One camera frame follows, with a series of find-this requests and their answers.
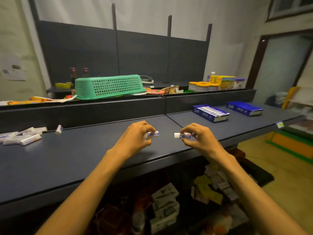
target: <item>green basket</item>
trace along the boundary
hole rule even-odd
[[[78,78],[75,80],[75,90],[80,100],[94,100],[145,91],[139,75]]]

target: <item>open blue box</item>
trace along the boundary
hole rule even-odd
[[[226,111],[220,110],[209,105],[196,105],[193,106],[193,108],[194,113],[200,115],[201,117],[213,123],[228,120],[228,116],[230,115]]]
[[[263,109],[244,102],[227,102],[227,108],[247,116],[262,114]]]

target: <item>doorway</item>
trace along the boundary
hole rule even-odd
[[[247,80],[254,102],[271,102],[296,86],[313,48],[313,30],[261,36]]]

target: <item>yellow floor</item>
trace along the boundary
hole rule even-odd
[[[313,165],[266,143],[266,136],[241,142],[238,148],[275,177],[264,191],[313,235]]]

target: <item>hand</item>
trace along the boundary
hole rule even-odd
[[[223,159],[230,155],[217,141],[208,127],[192,123],[184,127],[180,133],[192,133],[193,136],[197,139],[196,141],[190,141],[186,138],[182,138],[182,141],[186,146],[189,146],[200,152],[209,161],[213,160],[215,163],[220,164]]]
[[[146,121],[132,123],[111,148],[111,151],[125,156],[126,159],[131,157],[151,144],[150,138],[148,140],[143,139],[147,132],[155,132],[155,128]]]

